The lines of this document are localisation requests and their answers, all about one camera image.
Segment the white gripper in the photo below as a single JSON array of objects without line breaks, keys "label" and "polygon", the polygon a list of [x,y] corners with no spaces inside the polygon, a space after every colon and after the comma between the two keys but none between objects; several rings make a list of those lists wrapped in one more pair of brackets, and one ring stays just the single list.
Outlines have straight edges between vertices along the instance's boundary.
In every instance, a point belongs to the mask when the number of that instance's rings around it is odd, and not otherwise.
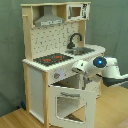
[{"label": "white gripper", "polygon": [[86,64],[87,64],[86,61],[83,61],[83,60],[77,61],[73,64],[72,70],[76,73],[84,74],[86,72],[86,69],[85,69]]}]

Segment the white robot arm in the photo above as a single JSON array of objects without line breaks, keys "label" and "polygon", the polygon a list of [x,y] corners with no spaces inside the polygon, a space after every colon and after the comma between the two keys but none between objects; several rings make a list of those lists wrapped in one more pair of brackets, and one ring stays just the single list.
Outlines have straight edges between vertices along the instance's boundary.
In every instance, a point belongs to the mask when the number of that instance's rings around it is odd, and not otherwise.
[{"label": "white robot arm", "polygon": [[94,81],[103,80],[107,87],[116,87],[128,82],[128,74],[121,75],[116,58],[97,56],[89,61],[79,60],[72,70]]}]

